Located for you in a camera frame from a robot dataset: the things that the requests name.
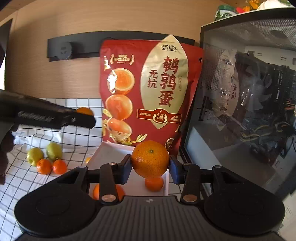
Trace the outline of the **tangerine with stem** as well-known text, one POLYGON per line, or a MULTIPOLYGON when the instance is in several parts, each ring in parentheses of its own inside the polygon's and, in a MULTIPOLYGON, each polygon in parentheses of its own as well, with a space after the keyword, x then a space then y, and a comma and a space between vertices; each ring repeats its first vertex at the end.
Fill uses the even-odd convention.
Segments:
POLYGON ((81 113, 81 114, 94 116, 93 111, 90 108, 86 108, 86 107, 78 108, 78 109, 76 109, 76 112, 81 113))

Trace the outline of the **large orange fruit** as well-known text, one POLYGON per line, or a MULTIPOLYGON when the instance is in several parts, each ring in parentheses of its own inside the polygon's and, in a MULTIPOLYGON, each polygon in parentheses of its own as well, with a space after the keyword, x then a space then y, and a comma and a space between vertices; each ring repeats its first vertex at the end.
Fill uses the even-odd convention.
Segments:
MULTIPOLYGON (((100 191, 100 184, 96 184, 93 188, 93 191, 92 191, 92 198, 94 200, 100 200, 101 197, 103 197, 105 194, 115 194, 115 189, 114 188, 109 188, 107 189, 107 187, 104 187, 103 188, 103 192, 100 191)), ((122 188, 121 185, 119 184, 116 184, 115 185, 116 187, 116 192, 117 192, 117 197, 118 197, 118 200, 119 201, 122 201, 123 197, 125 196, 125 191, 124 189, 122 188)))

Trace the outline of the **green apple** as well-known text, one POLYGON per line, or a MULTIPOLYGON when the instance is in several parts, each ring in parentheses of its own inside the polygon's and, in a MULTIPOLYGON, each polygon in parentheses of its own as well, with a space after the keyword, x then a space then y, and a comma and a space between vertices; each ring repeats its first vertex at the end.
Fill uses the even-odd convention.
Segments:
POLYGON ((31 166, 36 166, 37 163, 44 158, 44 153, 40 148, 34 147, 27 152, 27 161, 31 166))
POLYGON ((62 147, 60 144, 51 142, 47 145, 47 156, 51 161, 62 159, 62 147))

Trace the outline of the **orange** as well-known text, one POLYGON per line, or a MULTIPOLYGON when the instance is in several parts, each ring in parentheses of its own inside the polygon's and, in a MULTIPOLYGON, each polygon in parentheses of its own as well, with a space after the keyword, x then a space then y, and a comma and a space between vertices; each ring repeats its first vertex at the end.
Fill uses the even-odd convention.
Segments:
POLYGON ((170 156, 165 146, 156 141, 144 141, 132 152, 134 171, 143 178, 161 177, 169 166, 170 156))

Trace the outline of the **pink open gift box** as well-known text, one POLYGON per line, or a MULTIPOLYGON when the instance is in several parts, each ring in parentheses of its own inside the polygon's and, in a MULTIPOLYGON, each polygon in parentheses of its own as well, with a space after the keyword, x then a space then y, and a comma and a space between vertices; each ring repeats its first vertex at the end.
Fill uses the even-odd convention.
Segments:
MULTIPOLYGON (((120 145, 110 142, 102 142, 87 164, 89 170, 99 169, 104 164, 120 163, 126 155, 132 154, 133 146, 120 145)), ((154 161, 149 165, 141 165, 135 163, 133 159, 131 163, 131 172, 127 182, 122 186, 127 196, 167 196, 169 194, 169 170, 162 172, 161 178, 164 181, 163 187, 158 192, 152 192, 146 188, 145 178, 156 177, 160 174, 161 166, 154 161)))

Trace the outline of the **white black grid tablecloth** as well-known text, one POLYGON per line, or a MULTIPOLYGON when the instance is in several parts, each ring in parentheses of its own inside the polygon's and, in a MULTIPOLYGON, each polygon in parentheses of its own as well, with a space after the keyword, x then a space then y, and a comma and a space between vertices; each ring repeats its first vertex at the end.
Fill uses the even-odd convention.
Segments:
POLYGON ((85 166, 101 144, 102 102, 90 99, 51 99, 53 103, 69 108, 89 108, 96 119, 92 129, 66 126, 61 130, 35 126, 19 126, 13 133, 14 147, 7 154, 5 183, 1 185, 1 240, 14 240, 21 234, 16 224, 14 207, 25 194, 55 179, 53 161, 47 149, 54 150, 59 160, 58 169, 70 171, 85 166))

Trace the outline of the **glass panel computer case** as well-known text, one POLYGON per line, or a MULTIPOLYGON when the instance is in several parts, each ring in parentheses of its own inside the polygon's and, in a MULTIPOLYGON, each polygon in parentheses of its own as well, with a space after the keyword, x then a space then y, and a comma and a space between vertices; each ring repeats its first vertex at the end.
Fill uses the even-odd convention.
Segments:
POLYGON ((204 25, 200 46, 182 160, 224 166, 285 199, 295 192, 295 8, 204 25))

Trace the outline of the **monitor screen at left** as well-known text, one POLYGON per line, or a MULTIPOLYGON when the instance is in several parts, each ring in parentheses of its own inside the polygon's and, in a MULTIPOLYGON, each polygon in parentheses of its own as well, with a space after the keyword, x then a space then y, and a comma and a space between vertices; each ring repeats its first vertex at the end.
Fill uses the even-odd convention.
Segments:
POLYGON ((1 90, 5 90, 5 68, 6 68, 6 56, 7 56, 7 49, 8 49, 8 42, 10 36, 10 30, 12 25, 13 19, 10 19, 0 27, 0 88, 1 90))

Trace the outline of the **red quail egg snack bag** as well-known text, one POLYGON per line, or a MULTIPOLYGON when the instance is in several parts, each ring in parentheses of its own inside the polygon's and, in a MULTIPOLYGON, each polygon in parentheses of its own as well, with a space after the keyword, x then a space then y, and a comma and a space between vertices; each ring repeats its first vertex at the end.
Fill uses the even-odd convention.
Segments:
POLYGON ((203 57, 202 48, 173 35, 105 40, 99 77, 103 141, 127 146, 156 141, 176 155, 203 57))

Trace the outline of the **items atop computer case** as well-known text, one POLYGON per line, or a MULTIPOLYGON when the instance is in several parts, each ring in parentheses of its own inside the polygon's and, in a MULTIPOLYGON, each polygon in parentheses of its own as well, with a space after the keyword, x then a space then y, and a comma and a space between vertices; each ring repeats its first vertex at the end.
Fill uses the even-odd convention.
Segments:
POLYGON ((223 1, 224 4, 218 6, 215 21, 228 18, 230 16, 264 9, 295 8, 295 1, 223 1))

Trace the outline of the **black wall socket strip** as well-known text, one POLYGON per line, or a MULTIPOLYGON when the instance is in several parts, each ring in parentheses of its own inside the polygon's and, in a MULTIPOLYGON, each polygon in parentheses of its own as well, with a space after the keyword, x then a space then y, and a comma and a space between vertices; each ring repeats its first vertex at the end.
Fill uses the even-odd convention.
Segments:
POLYGON ((167 34, 141 31, 98 31, 77 33, 48 39, 47 58, 50 62, 99 57, 105 40, 162 40, 167 34))

